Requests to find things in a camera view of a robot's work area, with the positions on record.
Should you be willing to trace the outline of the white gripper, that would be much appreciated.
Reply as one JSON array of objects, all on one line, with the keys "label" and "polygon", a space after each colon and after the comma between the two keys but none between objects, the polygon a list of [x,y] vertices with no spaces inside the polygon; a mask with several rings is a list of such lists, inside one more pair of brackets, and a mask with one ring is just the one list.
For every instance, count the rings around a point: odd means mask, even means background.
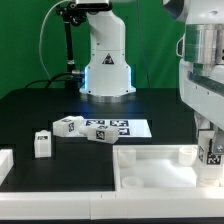
[{"label": "white gripper", "polygon": [[210,129],[210,122],[218,128],[212,143],[214,154],[224,154],[224,96],[190,80],[191,65],[184,60],[179,64],[180,96],[194,112],[196,137],[199,132]]}]

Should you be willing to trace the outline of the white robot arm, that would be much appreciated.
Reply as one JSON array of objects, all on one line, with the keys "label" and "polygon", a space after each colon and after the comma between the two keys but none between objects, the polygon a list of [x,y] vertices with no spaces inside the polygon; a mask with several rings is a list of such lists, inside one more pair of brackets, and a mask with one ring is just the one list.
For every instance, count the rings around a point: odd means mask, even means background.
[{"label": "white robot arm", "polygon": [[[125,25],[112,12],[122,0],[86,0],[91,59],[80,92],[115,100],[133,93],[125,60]],[[185,24],[176,52],[181,99],[195,111],[198,132],[213,128],[211,149],[224,155],[224,0],[162,0],[162,7]]]}]

